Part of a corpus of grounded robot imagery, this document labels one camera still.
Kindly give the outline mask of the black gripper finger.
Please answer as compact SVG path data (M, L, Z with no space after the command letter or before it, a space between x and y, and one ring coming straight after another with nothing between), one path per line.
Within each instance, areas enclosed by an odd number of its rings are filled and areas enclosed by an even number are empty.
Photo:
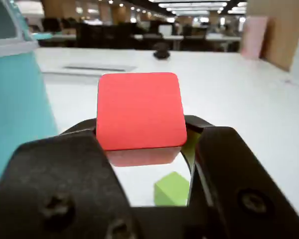
M230 239L299 239L299 216L235 129L185 117L195 171Z
M20 145L0 178L0 239L140 239L95 119Z

